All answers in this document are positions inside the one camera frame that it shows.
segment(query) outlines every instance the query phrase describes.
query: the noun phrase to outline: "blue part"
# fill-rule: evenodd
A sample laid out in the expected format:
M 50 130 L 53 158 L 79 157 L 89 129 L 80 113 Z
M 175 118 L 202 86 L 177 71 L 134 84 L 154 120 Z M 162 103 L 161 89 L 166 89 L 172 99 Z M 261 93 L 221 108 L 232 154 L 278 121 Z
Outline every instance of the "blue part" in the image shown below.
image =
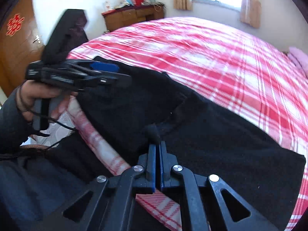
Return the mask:
M 100 61 L 94 61 L 92 64 L 90 64 L 90 67 L 92 67 L 94 70 L 100 70 L 100 71 L 108 71 L 108 72 L 114 72 L 118 73 L 119 66 L 112 63 L 105 63 Z
M 164 183 L 164 166 L 163 166 L 163 156 L 162 156 L 162 152 L 161 152 L 161 146 L 160 146 L 160 149 L 159 149 L 159 156 L 160 156 L 160 166 L 161 166 L 161 191 L 164 190 L 164 187 L 165 187 L 165 183 Z
M 132 0 L 126 0 L 130 5 L 134 6 L 134 3 L 132 2 Z
M 153 148 L 153 158 L 154 158 L 154 162 L 152 163 L 152 192 L 155 193 L 155 169 L 156 169 L 156 161 L 155 161 L 155 157 L 156 157 L 156 146 Z

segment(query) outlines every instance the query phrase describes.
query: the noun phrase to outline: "wooden dresser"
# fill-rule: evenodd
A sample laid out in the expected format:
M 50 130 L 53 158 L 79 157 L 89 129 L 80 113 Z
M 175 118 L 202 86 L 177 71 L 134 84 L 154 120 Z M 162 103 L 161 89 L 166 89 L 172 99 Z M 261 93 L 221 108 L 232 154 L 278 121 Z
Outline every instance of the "wooden dresser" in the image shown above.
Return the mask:
M 131 6 L 108 11 L 102 15 L 107 29 L 111 32 L 134 23 L 164 18 L 164 5 Z

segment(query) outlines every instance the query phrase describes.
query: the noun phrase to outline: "wrist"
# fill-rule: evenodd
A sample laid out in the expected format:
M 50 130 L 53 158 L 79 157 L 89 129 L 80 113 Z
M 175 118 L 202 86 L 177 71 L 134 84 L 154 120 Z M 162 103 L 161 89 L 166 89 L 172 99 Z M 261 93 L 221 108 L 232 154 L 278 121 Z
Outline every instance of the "wrist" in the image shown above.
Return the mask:
M 22 86 L 17 89 L 16 93 L 16 107 L 21 112 L 22 116 L 25 118 L 27 122 L 32 122 L 33 114 L 28 110 L 32 107 L 31 105 L 27 105 L 22 98 Z

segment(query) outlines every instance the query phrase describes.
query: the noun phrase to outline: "red and white checked fabric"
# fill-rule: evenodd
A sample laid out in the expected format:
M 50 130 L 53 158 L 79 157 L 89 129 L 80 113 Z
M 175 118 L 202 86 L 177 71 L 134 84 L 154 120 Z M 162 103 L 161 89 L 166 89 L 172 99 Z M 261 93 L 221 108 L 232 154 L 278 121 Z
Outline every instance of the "red and white checked fabric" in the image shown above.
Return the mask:
M 124 170 L 130 167 L 92 126 L 73 96 L 70 99 L 67 111 L 81 137 L 114 176 L 122 174 Z M 136 195 L 136 201 L 170 230 L 182 230 L 180 205 L 160 191 L 156 190 L 152 195 L 138 194 Z
M 308 157 L 308 80 L 286 55 L 257 37 L 203 19 L 167 18 L 102 35 L 68 58 L 95 56 L 165 71 L 255 124 L 283 148 Z M 306 164 L 286 231 L 307 207 Z

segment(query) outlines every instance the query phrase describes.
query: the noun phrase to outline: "person's hand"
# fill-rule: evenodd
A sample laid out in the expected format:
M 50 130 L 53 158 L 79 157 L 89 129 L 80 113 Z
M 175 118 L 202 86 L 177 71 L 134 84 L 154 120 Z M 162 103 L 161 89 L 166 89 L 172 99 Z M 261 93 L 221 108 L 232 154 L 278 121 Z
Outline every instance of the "person's hand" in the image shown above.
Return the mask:
M 35 99 L 55 98 L 58 97 L 62 92 L 59 88 L 35 81 L 26 81 L 22 87 L 19 87 L 18 89 L 21 90 L 17 91 L 16 93 L 17 107 L 22 111 L 24 118 L 28 122 L 33 120 L 33 114 L 26 110 L 27 108 L 33 110 Z M 25 108 L 22 104 L 20 96 L 22 97 L 23 103 L 27 108 Z M 70 95 L 65 96 L 64 100 L 58 105 L 58 107 L 52 111 L 50 117 L 57 120 L 60 115 L 63 114 L 63 112 L 67 109 L 69 100 Z

